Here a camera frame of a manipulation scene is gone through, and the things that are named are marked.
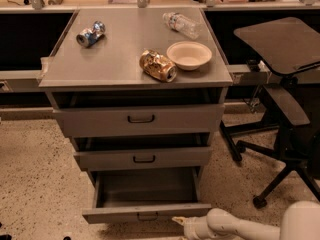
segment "white bowl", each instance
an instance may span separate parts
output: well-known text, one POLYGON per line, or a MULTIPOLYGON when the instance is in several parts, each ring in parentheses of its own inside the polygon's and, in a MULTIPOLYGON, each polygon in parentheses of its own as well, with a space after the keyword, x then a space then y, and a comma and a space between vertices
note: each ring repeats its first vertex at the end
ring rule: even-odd
POLYGON ((171 45, 167 50, 167 56, 179 68, 195 70, 211 59, 212 52, 203 44, 185 41, 171 45))

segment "plastic bottle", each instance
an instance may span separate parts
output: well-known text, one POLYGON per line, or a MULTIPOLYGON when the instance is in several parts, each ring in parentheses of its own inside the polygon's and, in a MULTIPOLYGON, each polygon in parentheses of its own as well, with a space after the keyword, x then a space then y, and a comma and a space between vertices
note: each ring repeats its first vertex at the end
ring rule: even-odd
POLYGON ((169 28, 178 31, 193 40, 199 37, 201 31, 200 23, 176 12, 164 13, 162 17, 164 23, 169 28))

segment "drawer handle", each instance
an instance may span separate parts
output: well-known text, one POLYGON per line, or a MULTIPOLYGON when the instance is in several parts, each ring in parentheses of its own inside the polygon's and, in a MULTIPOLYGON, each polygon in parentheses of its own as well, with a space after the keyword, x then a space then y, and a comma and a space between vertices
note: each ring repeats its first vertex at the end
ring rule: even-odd
POLYGON ((139 160, 136 158, 136 156, 133 156, 133 162, 136 164, 151 164, 156 161, 156 156, 153 155, 151 160, 139 160))
POLYGON ((132 124, 143 124, 143 123, 151 123, 156 119, 155 115, 152 115, 150 119, 147 120, 134 120, 131 116, 128 116, 128 122, 132 124))
POLYGON ((155 214, 154 214, 154 216, 149 216, 149 215, 140 215, 140 213, 138 212, 137 213, 137 218, 138 218, 138 220, 139 221, 155 221, 155 220, 157 220, 158 219, 158 217, 159 217, 159 214, 158 214, 158 212, 156 212, 155 214))

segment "terrazzo floor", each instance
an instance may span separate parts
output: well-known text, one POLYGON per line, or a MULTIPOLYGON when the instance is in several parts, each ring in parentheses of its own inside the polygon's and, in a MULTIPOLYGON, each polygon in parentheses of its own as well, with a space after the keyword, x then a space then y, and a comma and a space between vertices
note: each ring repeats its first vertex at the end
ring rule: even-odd
MULTIPOLYGON (((227 125, 258 120, 262 113, 227 106, 227 125)), ((57 123, 45 113, 1 113, 0 124, 0 228, 15 240, 179 239, 182 227, 171 221, 89 225, 82 208, 91 207, 94 189, 72 157, 72 146, 57 123)), ((241 139, 271 147, 275 132, 241 139)), ((235 163, 221 134, 213 140, 213 153, 201 180, 202 202, 251 221, 278 226, 286 208, 315 197, 291 173, 257 210, 252 197, 283 168, 283 164, 247 151, 235 163)))

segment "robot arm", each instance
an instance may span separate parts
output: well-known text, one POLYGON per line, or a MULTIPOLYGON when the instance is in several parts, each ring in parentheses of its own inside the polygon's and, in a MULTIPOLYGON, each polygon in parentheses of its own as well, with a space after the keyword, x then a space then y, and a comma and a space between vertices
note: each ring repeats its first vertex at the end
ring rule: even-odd
POLYGON ((245 240, 317 240, 320 236, 320 205, 306 201, 286 210, 280 228, 238 219, 221 209, 212 209, 204 217, 173 220, 184 227, 188 240, 231 239, 232 236, 245 240))

